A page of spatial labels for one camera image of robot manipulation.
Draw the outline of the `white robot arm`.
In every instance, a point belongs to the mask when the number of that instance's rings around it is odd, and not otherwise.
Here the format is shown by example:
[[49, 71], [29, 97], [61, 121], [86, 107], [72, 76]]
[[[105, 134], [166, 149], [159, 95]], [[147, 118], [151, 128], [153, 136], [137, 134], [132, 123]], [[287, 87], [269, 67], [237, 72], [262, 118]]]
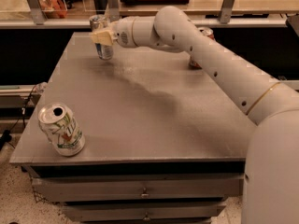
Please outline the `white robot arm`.
[[297, 91], [203, 35], [177, 7], [101, 25], [91, 39], [187, 52], [257, 125], [246, 157], [241, 224], [299, 224]]

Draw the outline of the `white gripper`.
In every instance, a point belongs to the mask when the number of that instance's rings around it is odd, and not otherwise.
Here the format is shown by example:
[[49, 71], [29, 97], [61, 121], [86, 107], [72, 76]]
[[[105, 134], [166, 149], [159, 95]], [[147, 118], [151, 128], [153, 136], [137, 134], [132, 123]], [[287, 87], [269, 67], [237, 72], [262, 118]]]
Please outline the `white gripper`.
[[112, 46], [117, 38], [117, 42], [127, 48], [133, 48], [135, 42], [133, 40], [133, 24], [135, 18], [126, 17], [112, 23], [112, 30], [101, 29], [95, 30], [90, 33], [90, 38], [95, 44], [101, 44], [105, 46]]

